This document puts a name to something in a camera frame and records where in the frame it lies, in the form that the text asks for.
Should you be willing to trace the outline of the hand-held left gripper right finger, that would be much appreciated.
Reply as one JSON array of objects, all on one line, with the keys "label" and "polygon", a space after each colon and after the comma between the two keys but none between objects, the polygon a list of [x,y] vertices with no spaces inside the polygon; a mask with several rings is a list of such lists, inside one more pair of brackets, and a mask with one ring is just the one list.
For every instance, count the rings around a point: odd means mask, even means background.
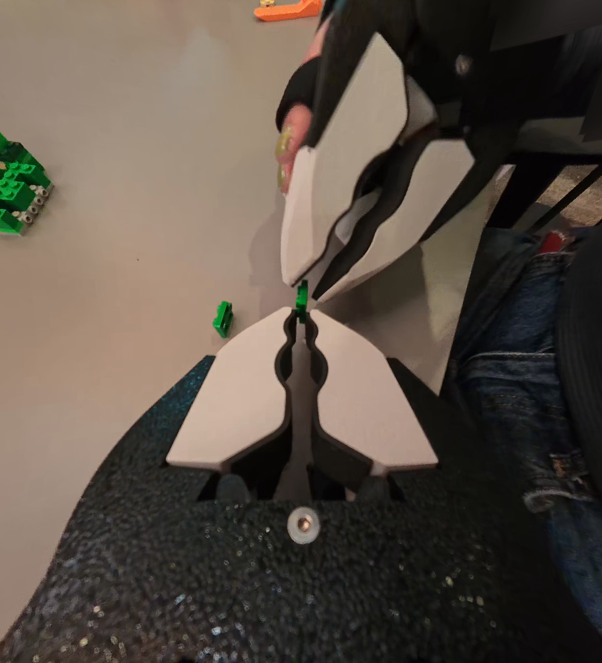
[{"label": "hand-held left gripper right finger", "polygon": [[386,356],[321,311],[306,321],[312,377],[313,459],[328,476],[387,476],[434,468],[438,457]]}]

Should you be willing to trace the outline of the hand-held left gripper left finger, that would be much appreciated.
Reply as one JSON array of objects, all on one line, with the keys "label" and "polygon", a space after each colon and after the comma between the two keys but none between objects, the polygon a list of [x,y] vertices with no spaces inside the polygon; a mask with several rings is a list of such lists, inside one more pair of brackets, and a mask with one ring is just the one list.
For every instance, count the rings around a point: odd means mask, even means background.
[{"label": "hand-held left gripper left finger", "polygon": [[169,465],[221,473],[285,466],[296,327],[296,311],[284,306],[218,351],[167,454]]}]

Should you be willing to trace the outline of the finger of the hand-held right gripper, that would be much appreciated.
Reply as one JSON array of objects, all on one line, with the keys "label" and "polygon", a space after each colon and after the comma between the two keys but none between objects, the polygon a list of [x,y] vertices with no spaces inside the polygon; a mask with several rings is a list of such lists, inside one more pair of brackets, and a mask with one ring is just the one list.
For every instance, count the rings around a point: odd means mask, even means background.
[{"label": "finger of the hand-held right gripper", "polygon": [[344,247],[333,257],[312,297],[327,302],[360,285],[411,250],[438,217],[475,162],[462,138],[422,140],[388,163],[373,201],[338,232]]},{"label": "finger of the hand-held right gripper", "polygon": [[322,137],[297,153],[281,227],[285,284],[295,286],[321,259],[371,161],[392,147],[407,125],[420,130],[434,120],[435,106],[376,33]]}]

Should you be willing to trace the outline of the small green brick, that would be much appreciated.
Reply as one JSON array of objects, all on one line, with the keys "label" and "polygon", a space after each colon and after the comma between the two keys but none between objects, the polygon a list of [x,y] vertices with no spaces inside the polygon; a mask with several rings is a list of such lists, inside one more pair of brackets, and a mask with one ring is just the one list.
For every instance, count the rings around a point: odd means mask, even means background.
[{"label": "small green brick", "polygon": [[234,314],[232,310],[232,303],[223,300],[217,306],[216,316],[212,323],[214,330],[222,339],[226,339],[230,335],[233,319]]}]

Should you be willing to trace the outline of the grey desk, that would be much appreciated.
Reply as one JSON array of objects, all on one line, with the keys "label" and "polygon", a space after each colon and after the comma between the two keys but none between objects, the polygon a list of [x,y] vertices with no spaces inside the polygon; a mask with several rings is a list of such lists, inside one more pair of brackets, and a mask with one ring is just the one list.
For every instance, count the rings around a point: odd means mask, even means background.
[{"label": "grey desk", "polygon": [[0,234],[0,640],[123,434],[280,278],[273,116],[313,19],[255,1],[0,1],[0,132],[55,189]]}]

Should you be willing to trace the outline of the person's right hand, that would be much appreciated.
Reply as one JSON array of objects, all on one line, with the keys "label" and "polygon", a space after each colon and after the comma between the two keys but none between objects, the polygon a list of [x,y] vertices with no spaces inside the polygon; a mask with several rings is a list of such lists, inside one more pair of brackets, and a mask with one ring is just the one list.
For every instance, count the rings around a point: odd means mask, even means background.
[{"label": "person's right hand", "polygon": [[313,102],[319,71],[319,59],[330,24],[322,22],[315,33],[305,59],[290,77],[276,112],[280,135],[275,148],[278,165],[278,189],[287,194],[299,148],[303,145],[313,117]]}]

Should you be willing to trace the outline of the red tag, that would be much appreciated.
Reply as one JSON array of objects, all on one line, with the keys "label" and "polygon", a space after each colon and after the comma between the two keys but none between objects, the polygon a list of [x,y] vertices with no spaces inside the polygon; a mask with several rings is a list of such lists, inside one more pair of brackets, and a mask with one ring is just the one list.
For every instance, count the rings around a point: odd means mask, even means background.
[{"label": "red tag", "polygon": [[551,231],[543,239],[539,246],[537,254],[561,253],[574,244],[576,238],[574,234],[566,231]]}]

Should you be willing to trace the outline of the person's blue jeans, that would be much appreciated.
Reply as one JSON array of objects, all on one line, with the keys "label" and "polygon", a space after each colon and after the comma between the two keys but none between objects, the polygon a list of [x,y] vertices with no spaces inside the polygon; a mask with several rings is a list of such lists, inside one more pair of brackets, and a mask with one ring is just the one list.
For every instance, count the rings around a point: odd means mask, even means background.
[{"label": "person's blue jeans", "polygon": [[565,274],[588,229],[561,253],[487,229],[480,240],[447,374],[521,486],[560,578],[602,636],[602,500],[565,401],[555,351]]}]

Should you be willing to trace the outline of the orange plastic tool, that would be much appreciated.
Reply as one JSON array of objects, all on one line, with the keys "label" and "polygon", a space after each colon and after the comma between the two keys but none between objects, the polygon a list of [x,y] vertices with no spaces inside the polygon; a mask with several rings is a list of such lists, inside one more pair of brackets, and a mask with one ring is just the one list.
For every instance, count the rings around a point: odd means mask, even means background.
[{"label": "orange plastic tool", "polygon": [[323,8],[322,1],[296,1],[279,4],[279,1],[260,1],[254,16],[261,22],[282,22],[317,17]]}]

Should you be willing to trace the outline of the green brick model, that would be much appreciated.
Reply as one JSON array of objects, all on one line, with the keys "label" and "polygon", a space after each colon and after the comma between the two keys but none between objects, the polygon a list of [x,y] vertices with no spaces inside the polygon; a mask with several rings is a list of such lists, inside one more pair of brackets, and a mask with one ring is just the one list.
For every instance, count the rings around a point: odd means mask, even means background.
[{"label": "green brick model", "polygon": [[54,191],[43,165],[22,143],[0,133],[0,235],[23,236]]}]

